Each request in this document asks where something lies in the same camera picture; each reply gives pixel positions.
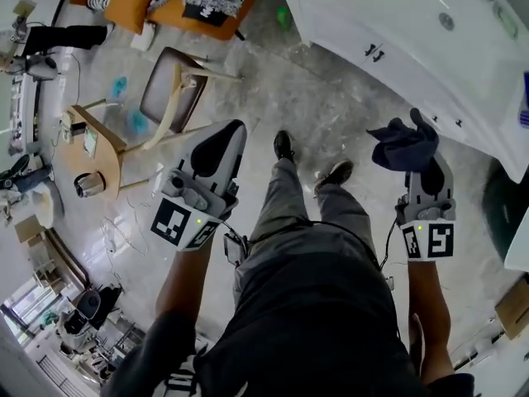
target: dark blue cloth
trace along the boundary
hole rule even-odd
[[[374,163],[399,172],[424,172],[428,169],[431,158],[436,154],[439,136],[422,119],[418,109],[411,110],[410,118],[417,125],[417,130],[404,125],[398,117],[389,121],[385,128],[368,130],[380,141],[373,150]]]

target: cabinet handle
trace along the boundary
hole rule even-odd
[[[373,58],[373,62],[374,63],[377,63],[380,59],[382,59],[384,57],[385,53],[383,51],[379,51],[379,55],[378,56],[375,56]]]
[[[366,56],[371,55],[371,53],[373,53],[373,52],[376,50],[376,48],[377,48],[377,46],[376,46],[375,44],[370,45],[370,46],[369,46],[369,50],[367,50],[367,51],[365,52],[365,55],[366,55]]]

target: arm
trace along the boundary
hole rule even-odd
[[[198,250],[176,255],[156,300],[157,318],[162,313],[178,312],[191,322],[197,322],[212,244],[213,236]]]
[[[435,262],[410,262],[410,317],[417,315],[424,337],[421,380],[425,385],[455,373],[448,354],[450,313],[441,291]],[[416,353],[412,345],[411,353]]]

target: black shirt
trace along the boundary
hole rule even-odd
[[[473,395],[471,375],[422,385],[398,337],[391,292],[369,262],[280,256],[251,275],[209,352],[193,358],[194,326],[166,313],[102,395]]]

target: gray pants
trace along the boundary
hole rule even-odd
[[[316,196],[323,222],[331,222],[352,231],[374,253],[369,215],[356,199],[339,185],[323,185]],[[296,166],[281,159],[272,169],[272,178],[264,199],[259,220],[250,241],[257,242],[271,232],[308,221],[303,191]],[[315,225],[298,227],[275,234],[251,247],[248,258],[236,269],[234,297],[236,305],[241,291],[260,265],[281,255],[302,255],[316,252],[337,253],[359,257],[370,263],[364,245],[353,235],[338,227]]]

